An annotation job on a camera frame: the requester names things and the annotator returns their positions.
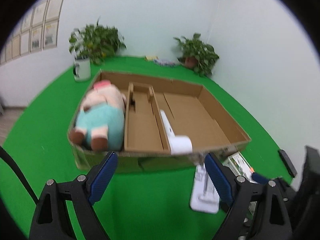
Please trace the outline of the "white folding stand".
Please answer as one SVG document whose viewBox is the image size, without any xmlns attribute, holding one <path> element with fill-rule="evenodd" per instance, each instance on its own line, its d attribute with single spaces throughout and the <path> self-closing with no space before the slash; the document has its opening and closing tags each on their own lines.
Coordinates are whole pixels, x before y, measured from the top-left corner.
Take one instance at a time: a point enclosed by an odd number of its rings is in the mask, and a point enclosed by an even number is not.
<svg viewBox="0 0 320 240">
<path fill-rule="evenodd" d="M 197 165 L 190 198 L 190 208 L 197 212 L 216 214 L 219 210 L 219 202 L 219 194 L 207 173 L 205 165 Z"/>
</svg>

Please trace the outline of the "green white medicine box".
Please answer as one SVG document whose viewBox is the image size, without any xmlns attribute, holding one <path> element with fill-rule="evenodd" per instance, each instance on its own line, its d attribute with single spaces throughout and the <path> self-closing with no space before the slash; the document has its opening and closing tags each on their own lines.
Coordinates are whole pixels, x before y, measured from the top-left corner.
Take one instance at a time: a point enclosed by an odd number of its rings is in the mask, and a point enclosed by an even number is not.
<svg viewBox="0 0 320 240">
<path fill-rule="evenodd" d="M 236 176 L 243 176 L 251 183 L 257 183 L 252 179 L 254 172 L 252 166 L 247 162 L 240 152 L 236 152 L 233 155 L 228 156 L 223 165 L 231 169 Z"/>
</svg>

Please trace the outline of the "pink pig plush toy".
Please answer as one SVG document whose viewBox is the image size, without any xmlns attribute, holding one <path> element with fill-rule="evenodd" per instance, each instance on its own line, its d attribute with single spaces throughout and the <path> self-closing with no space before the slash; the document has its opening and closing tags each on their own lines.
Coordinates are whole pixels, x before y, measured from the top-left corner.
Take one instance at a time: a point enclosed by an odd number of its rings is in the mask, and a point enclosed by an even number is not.
<svg viewBox="0 0 320 240">
<path fill-rule="evenodd" d="M 124 142 L 126 96 L 108 80 L 93 85 L 82 102 L 68 138 L 95 152 L 120 151 Z"/>
</svg>

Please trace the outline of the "large cardboard box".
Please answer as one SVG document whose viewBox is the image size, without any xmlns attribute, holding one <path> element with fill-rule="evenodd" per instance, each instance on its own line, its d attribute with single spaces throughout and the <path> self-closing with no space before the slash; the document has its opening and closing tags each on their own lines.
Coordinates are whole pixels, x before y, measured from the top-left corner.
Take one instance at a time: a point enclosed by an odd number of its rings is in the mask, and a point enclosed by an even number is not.
<svg viewBox="0 0 320 240">
<path fill-rule="evenodd" d="M 246 148 L 249 135 L 203 85 L 145 75 L 99 72 L 68 129 L 77 168 L 109 151 L 119 172 L 151 172 L 201 164 Z"/>
</svg>

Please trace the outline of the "long narrow cardboard tray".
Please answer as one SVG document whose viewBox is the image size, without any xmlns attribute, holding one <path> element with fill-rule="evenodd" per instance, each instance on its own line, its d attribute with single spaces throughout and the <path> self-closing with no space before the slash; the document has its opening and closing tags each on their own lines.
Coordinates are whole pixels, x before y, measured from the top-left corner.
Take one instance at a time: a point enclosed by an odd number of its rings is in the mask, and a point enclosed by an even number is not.
<svg viewBox="0 0 320 240">
<path fill-rule="evenodd" d="M 169 155 L 170 146 L 153 87 L 131 82 L 128 86 L 124 150 Z"/>
</svg>

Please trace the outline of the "green table cloth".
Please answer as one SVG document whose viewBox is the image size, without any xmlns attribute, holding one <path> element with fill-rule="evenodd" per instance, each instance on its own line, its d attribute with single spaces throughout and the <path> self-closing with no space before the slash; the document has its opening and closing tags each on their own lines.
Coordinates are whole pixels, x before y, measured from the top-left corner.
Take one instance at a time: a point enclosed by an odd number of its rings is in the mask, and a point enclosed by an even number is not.
<svg viewBox="0 0 320 240">
<path fill-rule="evenodd" d="M 211 79 L 183 67 L 161 67 L 137 57 L 115 57 L 100 70 L 132 72 L 200 83 L 220 101 L 251 137 L 242 152 L 260 174 L 291 182 L 278 155 L 278 145 L 234 98 Z M 76 168 L 67 129 L 88 82 L 75 82 L 67 69 L 23 112 L 9 133 L 4 149 L 18 164 L 36 194 L 49 179 L 71 181 Z M 211 215 L 190 209 L 194 168 L 113 176 L 95 211 L 111 239 L 211 239 L 223 221 L 222 211 Z"/>
</svg>

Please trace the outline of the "white enamel mug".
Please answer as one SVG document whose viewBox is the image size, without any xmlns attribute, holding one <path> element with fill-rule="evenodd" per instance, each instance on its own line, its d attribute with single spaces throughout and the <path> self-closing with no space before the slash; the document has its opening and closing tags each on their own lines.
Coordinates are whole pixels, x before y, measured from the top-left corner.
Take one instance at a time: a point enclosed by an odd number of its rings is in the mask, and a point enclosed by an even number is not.
<svg viewBox="0 0 320 240">
<path fill-rule="evenodd" d="M 74 59 L 73 75 L 76 82 L 87 81 L 91 78 L 90 59 L 86 56 L 76 56 Z"/>
</svg>

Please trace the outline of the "small packets at table back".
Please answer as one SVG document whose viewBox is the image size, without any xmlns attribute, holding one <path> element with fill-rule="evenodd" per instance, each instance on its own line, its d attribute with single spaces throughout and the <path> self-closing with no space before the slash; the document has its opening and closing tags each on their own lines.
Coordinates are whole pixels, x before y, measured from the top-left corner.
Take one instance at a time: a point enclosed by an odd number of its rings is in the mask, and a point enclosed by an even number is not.
<svg viewBox="0 0 320 240">
<path fill-rule="evenodd" d="M 179 66 L 180 64 L 175 62 L 175 61 L 170 61 L 170 60 L 166 60 L 166 59 L 160 59 L 157 56 L 145 56 L 144 57 L 145 61 L 148 62 L 153 62 L 156 65 L 162 66 L 162 67 L 170 67 L 170 68 L 174 68 Z"/>
</svg>

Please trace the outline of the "right potted green plant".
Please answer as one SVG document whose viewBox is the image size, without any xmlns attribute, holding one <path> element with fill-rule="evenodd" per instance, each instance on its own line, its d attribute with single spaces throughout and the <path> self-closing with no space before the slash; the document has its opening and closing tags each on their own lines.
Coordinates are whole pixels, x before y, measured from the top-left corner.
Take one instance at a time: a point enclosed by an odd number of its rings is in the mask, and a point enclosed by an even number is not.
<svg viewBox="0 0 320 240">
<path fill-rule="evenodd" d="M 200 38 L 200 33 L 194 33 L 192 38 L 174 37 L 181 52 L 177 60 L 198 76 L 210 77 L 220 57 L 212 45 L 204 43 Z"/>
</svg>

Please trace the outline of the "potted green plant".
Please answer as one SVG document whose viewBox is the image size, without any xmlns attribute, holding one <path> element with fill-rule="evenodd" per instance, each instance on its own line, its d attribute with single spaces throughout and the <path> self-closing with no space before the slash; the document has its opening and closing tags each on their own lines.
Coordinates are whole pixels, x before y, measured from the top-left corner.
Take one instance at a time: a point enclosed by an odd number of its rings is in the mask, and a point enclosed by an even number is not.
<svg viewBox="0 0 320 240">
<path fill-rule="evenodd" d="M 204 43 L 200 38 L 200 33 L 194 33 L 192 38 L 174 37 L 181 52 L 177 60 L 198 76 L 210 77 L 220 57 L 212 45 Z"/>
<path fill-rule="evenodd" d="M 69 53 L 77 60 L 89 59 L 95 65 L 102 64 L 106 58 L 114 57 L 126 49 L 124 37 L 116 27 L 87 24 L 83 28 L 75 28 L 68 39 Z"/>
</svg>

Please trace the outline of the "left potted green plant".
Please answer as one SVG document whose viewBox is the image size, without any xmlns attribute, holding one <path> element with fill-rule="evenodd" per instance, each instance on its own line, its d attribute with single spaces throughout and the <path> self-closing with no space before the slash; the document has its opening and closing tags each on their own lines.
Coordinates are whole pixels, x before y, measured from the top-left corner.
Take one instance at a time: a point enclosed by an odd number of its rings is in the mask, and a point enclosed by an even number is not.
<svg viewBox="0 0 320 240">
<path fill-rule="evenodd" d="M 114 57 L 126 49 L 124 37 L 116 27 L 87 24 L 83 28 L 75 28 L 68 39 L 69 53 L 77 60 L 89 59 L 95 65 L 102 64 L 106 58 Z"/>
</svg>

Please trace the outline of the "framed certificates on wall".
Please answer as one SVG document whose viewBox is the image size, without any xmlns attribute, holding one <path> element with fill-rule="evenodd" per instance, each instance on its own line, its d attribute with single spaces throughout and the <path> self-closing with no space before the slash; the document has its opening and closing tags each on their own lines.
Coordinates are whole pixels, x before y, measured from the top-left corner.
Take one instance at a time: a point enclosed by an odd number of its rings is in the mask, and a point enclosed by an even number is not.
<svg viewBox="0 0 320 240">
<path fill-rule="evenodd" d="M 1 65 L 57 46 L 64 0 L 41 0 L 16 25 L 1 49 Z"/>
</svg>

